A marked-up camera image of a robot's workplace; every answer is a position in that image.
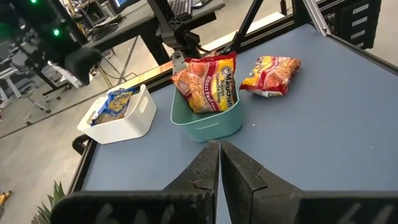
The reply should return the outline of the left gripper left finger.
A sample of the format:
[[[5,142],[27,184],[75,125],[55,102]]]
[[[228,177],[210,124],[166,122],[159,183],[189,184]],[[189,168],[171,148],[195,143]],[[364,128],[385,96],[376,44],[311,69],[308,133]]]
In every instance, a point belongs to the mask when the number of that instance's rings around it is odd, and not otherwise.
[[[210,141],[163,190],[72,193],[51,224],[215,224],[219,157]]]

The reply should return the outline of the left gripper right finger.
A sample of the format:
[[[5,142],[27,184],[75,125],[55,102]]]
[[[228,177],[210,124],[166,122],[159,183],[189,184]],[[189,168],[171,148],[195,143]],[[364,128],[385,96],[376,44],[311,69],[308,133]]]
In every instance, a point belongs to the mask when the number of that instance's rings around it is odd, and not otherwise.
[[[398,192],[302,190],[227,141],[220,160],[232,224],[398,224]]]

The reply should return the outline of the blue Maruchan ramen packet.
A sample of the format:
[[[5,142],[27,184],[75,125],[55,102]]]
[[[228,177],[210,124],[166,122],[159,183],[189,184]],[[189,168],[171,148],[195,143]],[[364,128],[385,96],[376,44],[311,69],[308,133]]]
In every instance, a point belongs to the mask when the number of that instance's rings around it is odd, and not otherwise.
[[[90,118],[90,125],[95,126],[124,118],[134,87],[120,88],[107,93],[105,100]]]

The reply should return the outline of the red Maruchan ramen packet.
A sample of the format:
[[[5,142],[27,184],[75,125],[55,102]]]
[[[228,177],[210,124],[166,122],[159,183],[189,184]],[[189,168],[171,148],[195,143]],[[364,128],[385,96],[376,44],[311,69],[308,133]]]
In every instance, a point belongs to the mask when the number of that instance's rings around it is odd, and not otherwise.
[[[190,106],[194,113],[218,113],[237,102],[236,53],[187,58]]]
[[[193,103],[193,98],[190,89],[189,69],[186,67],[181,71],[174,73],[172,75],[172,81],[184,99],[191,105]]]
[[[266,98],[284,96],[294,73],[300,70],[301,60],[291,57],[262,56],[255,62],[240,90]]]

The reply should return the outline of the grey office chair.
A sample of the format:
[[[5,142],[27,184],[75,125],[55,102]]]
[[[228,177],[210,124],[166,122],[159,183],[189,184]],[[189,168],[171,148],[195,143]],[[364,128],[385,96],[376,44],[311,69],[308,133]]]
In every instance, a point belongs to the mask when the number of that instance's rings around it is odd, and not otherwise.
[[[18,67],[12,61],[13,53],[9,53],[11,43],[0,43],[0,112],[3,112],[13,101],[27,99],[31,106],[25,114],[24,122],[32,125],[30,118],[34,109],[50,114],[52,110],[32,98],[34,91],[39,89],[37,82],[25,68]]]

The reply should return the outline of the teal plastic bin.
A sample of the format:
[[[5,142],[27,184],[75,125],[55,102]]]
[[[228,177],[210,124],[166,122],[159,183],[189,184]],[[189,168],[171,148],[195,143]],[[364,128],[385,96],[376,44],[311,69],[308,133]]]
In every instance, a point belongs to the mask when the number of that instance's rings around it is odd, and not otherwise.
[[[179,90],[174,88],[170,121],[193,141],[206,142],[223,138],[239,131],[243,124],[239,92],[232,108],[219,113],[194,113]]]

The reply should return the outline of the monitor with blue screen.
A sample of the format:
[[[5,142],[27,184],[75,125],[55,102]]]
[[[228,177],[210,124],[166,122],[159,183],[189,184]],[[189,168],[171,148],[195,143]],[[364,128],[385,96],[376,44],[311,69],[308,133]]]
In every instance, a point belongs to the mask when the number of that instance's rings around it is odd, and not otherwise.
[[[139,2],[140,0],[108,0],[108,1],[111,5],[112,10],[116,14],[119,14],[128,6],[131,6],[131,5],[135,4],[136,2]]]

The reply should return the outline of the white plastic bin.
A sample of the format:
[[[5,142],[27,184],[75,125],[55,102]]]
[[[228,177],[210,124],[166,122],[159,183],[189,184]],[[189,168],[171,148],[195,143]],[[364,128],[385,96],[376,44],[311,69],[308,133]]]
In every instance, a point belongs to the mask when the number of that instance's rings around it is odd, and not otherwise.
[[[140,138],[146,135],[157,112],[157,107],[147,89],[142,84],[137,93],[132,94],[122,118],[93,124],[95,115],[106,103],[106,96],[99,97],[79,122],[77,129],[101,144]]]

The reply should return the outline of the black keyboard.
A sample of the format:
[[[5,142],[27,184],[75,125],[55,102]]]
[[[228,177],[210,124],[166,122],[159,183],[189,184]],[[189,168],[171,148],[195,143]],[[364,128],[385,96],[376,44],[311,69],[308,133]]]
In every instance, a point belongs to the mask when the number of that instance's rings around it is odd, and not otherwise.
[[[183,21],[192,18],[193,0],[168,0],[170,8],[174,15]]]

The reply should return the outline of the succulent plant in black pot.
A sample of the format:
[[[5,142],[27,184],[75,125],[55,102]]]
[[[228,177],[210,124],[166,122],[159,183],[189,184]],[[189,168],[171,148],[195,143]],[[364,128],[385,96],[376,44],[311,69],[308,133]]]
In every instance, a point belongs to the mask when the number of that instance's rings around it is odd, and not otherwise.
[[[52,209],[64,197],[65,192],[63,191],[62,183],[54,182],[52,195],[47,195],[49,206],[46,206],[46,204],[42,202],[41,206],[37,207],[37,212],[34,214],[31,224],[51,224],[50,217],[52,214]]]

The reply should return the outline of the silver aluminium bar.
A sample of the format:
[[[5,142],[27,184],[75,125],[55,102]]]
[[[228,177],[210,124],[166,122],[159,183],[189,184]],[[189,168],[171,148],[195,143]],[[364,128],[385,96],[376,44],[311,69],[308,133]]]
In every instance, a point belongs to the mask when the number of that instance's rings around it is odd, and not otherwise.
[[[316,30],[324,37],[331,34],[330,29],[315,0],[302,0]]]

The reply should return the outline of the black cabinet with white labels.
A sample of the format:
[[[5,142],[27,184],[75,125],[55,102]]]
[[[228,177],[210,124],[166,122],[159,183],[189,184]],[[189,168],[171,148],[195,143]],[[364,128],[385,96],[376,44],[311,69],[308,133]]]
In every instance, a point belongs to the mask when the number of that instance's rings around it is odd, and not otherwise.
[[[324,15],[331,33],[361,49],[373,48],[382,0],[346,2],[347,5]]]

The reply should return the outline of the black aluminium rig frame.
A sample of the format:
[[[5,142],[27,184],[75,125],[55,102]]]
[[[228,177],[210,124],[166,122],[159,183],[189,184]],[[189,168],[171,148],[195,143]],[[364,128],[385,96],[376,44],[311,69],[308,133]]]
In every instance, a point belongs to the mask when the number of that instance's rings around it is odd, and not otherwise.
[[[287,96],[241,93],[243,126],[227,140],[300,189],[398,192],[398,67],[291,18],[248,38],[238,73],[264,54],[300,58],[300,73]],[[179,175],[202,144],[171,123],[171,96],[154,92],[143,138],[89,141],[70,191],[161,189]]]

